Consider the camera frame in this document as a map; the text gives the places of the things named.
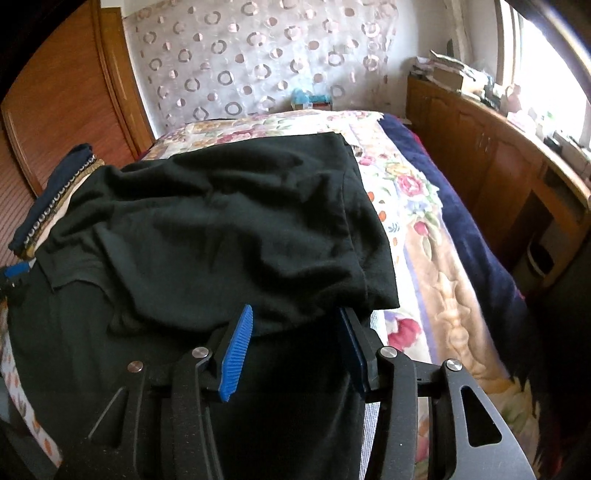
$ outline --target black cloth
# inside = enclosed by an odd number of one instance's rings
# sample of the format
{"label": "black cloth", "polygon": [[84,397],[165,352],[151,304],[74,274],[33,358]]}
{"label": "black cloth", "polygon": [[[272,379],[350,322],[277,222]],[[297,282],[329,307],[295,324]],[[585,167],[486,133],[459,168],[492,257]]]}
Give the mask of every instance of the black cloth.
{"label": "black cloth", "polygon": [[76,145],[61,159],[47,180],[47,186],[43,193],[35,200],[29,209],[27,218],[14,232],[12,241],[8,244],[8,248],[16,255],[20,255],[22,252],[27,234],[35,222],[39,220],[41,214],[47,210],[54,197],[58,196],[60,191],[64,191],[66,183],[79,172],[92,155],[92,147],[85,143]]}
{"label": "black cloth", "polygon": [[9,304],[20,380],[65,445],[133,360],[176,361],[254,310],[212,411],[228,479],[357,479],[363,402],[330,312],[398,306],[391,253],[340,135],[261,138],[101,167]]}
{"label": "black cloth", "polygon": [[255,334],[335,305],[398,306],[391,253],[341,135],[257,138],[100,168],[37,252],[56,288],[116,277],[142,321],[211,332],[250,304]]}

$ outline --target floral bedspread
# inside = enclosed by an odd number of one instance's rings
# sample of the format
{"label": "floral bedspread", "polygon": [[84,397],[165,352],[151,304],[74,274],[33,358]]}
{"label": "floral bedspread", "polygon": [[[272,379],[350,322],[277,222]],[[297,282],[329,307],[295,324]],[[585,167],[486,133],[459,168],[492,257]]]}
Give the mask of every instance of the floral bedspread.
{"label": "floral bedspread", "polygon": [[[434,364],[447,358],[461,360],[502,414],[537,472],[539,405],[532,400],[529,382],[521,385],[507,374],[442,220],[438,190],[386,136],[378,123],[381,118],[376,112],[308,110],[197,122],[162,137],[144,160],[257,137],[342,134],[353,148],[365,190],[384,225],[397,276],[400,308],[375,312],[372,325],[382,333],[384,343],[412,359]],[[0,313],[5,321],[5,304],[0,305]],[[34,410],[18,385],[7,332],[2,346],[0,371],[13,401],[40,445],[59,465],[58,446],[35,420]],[[429,420],[423,400],[419,402],[416,479],[427,477]],[[371,448],[374,432],[375,422],[366,415],[364,452]],[[362,455],[360,478],[366,467],[367,456]]]}

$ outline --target white wall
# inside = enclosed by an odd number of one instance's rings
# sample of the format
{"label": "white wall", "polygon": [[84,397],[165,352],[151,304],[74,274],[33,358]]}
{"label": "white wall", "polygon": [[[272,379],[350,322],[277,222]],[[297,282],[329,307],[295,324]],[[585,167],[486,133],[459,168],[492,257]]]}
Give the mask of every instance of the white wall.
{"label": "white wall", "polygon": [[156,3],[155,0],[100,0],[102,8],[121,7],[121,14],[124,17],[154,3]]}
{"label": "white wall", "polygon": [[466,30],[472,42],[472,67],[496,77],[498,33],[495,0],[466,0]]}
{"label": "white wall", "polygon": [[443,0],[398,0],[396,5],[400,16],[388,59],[391,104],[384,110],[405,116],[407,77],[414,57],[426,57],[430,50],[445,53],[452,34]]}

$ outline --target wooden desk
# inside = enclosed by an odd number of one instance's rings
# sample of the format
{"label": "wooden desk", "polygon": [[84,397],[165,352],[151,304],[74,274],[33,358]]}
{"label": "wooden desk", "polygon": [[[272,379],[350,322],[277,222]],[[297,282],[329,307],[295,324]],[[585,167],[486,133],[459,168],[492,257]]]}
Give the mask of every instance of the wooden desk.
{"label": "wooden desk", "polygon": [[430,82],[408,78],[407,118],[507,270],[558,223],[566,242],[540,290],[552,285],[591,228],[591,190],[581,178],[534,135]]}

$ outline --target blue gripper pad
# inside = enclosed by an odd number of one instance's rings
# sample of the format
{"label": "blue gripper pad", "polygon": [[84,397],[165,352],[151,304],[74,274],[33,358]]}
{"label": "blue gripper pad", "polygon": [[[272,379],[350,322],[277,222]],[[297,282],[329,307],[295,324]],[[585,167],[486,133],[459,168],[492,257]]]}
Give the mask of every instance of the blue gripper pad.
{"label": "blue gripper pad", "polygon": [[220,381],[219,395],[222,401],[227,402],[230,399],[236,388],[238,387],[238,380],[242,372],[242,365],[244,365],[244,358],[246,357],[246,350],[251,341],[252,336],[252,307],[246,305],[236,329],[232,334],[232,339],[226,350],[226,355],[222,360],[222,379]]}

